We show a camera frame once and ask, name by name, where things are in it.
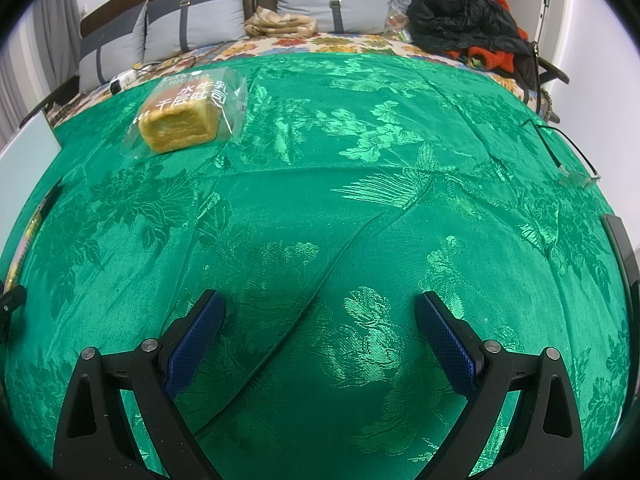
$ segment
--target folded blanket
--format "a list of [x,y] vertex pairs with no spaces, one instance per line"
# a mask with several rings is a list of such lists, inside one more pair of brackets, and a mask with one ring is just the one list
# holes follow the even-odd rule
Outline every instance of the folded blanket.
[[270,38],[311,38],[318,31],[318,24],[311,16],[281,16],[272,10],[258,7],[254,15],[244,22],[244,30],[249,36],[266,34]]

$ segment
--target bread loaf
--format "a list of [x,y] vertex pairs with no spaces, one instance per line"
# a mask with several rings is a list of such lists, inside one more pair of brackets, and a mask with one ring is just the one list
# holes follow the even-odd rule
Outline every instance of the bread loaf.
[[154,152],[172,152],[216,137],[220,108],[209,97],[211,84],[203,78],[170,87],[142,110],[138,128]]

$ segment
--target screw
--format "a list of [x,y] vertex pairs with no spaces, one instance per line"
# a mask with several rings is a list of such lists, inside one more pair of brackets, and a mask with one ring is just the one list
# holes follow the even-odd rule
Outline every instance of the screw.
[[153,352],[156,348],[158,348],[158,340],[150,337],[149,339],[145,339],[142,343],[140,343],[140,348],[142,348],[145,352]]
[[91,359],[95,355],[95,348],[92,346],[88,346],[84,350],[80,352],[80,357],[84,360]]
[[555,348],[553,348],[552,346],[550,346],[549,348],[546,349],[546,356],[549,359],[553,359],[554,361],[558,361],[558,359],[560,358],[560,352],[558,350],[556,350]]
[[488,352],[491,352],[492,354],[497,354],[502,349],[500,343],[494,341],[493,339],[488,339],[487,341],[485,341],[484,348],[486,348],[486,350]]

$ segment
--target eyeglasses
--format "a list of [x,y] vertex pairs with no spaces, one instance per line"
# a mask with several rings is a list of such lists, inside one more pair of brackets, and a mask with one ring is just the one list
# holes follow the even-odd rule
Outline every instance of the eyeglasses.
[[[553,126],[547,126],[546,124],[536,124],[535,122],[533,122],[532,119],[527,119],[526,121],[524,121],[522,123],[522,126],[525,126],[527,123],[531,123],[533,125],[533,127],[536,129],[536,133],[540,137],[540,140],[545,145],[546,150],[548,151],[549,155],[553,159],[553,162],[558,167],[558,170],[560,171],[560,173],[562,173],[562,177],[559,180],[559,184],[561,186],[566,187],[568,189],[575,189],[577,187],[581,187],[582,189],[588,189],[595,182],[597,182],[597,181],[599,181],[601,179],[601,176],[598,173],[598,170],[596,170],[594,168],[593,164],[591,164],[591,162],[587,158],[587,156],[584,155],[582,150],[580,148],[578,148],[578,146],[576,146],[576,144],[569,138],[569,136],[566,133],[564,133],[560,128],[555,128]],[[593,171],[593,175],[584,174],[584,173],[581,173],[580,171],[568,170],[567,168],[565,168],[564,164],[562,164],[562,162],[560,162],[560,160],[558,160],[558,158],[556,157],[554,152],[551,150],[549,145],[546,143],[545,137],[543,137],[542,133],[540,133],[539,128],[547,128],[549,130],[555,130],[556,132],[559,132],[560,134],[562,134],[562,136],[566,140],[569,141],[569,143],[575,148],[575,150],[578,153],[580,153],[580,156],[587,163],[588,167],[591,168],[591,171]]]

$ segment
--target cable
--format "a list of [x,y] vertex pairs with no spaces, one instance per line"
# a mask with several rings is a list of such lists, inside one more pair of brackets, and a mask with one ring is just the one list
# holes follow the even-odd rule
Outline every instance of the cable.
[[[193,68],[193,65],[195,65],[196,62],[198,61],[198,59],[195,56],[187,56],[187,57],[182,57],[182,58],[176,57],[174,62],[171,65],[169,65],[169,66],[167,66],[165,68],[171,68],[173,66],[176,66],[178,63],[180,63],[181,61],[184,61],[186,59],[193,59],[193,62],[187,68],[185,68],[185,70]],[[157,65],[160,65],[161,63],[162,63],[161,61],[158,61],[158,62],[155,62],[155,63],[150,63],[149,65],[157,66]],[[147,70],[146,68],[135,68],[135,67],[132,67],[132,69],[135,70],[136,72],[147,72],[149,74],[155,73],[155,70]]]
[[578,146],[576,146],[575,142],[573,142],[569,138],[569,136],[566,133],[564,133],[560,128],[556,128],[554,126],[548,126],[547,124],[536,124],[536,123],[533,122],[532,119],[527,119],[526,121],[524,121],[522,123],[522,126],[525,126],[527,123],[531,123],[533,125],[533,127],[536,129],[536,133],[540,137],[540,140],[542,140],[542,143],[545,145],[546,150],[549,152],[549,155],[551,156],[551,158],[553,159],[554,163],[556,164],[556,166],[558,168],[560,168],[560,166],[562,166],[562,164],[560,163],[558,158],[554,155],[554,152],[551,151],[551,148],[546,143],[545,138],[542,136],[542,134],[540,133],[540,130],[538,128],[548,128],[549,130],[555,130],[556,132],[561,133],[562,136],[571,143],[571,145],[576,149],[576,151],[578,153],[580,153],[580,156],[584,159],[584,161],[587,163],[587,165],[591,168],[591,171],[593,171],[593,177],[592,178],[594,180],[600,180],[601,179],[601,176],[598,173],[598,170],[596,170],[594,165],[591,164],[591,161],[587,158],[587,156],[582,152],[582,150],[580,148],[578,148]]

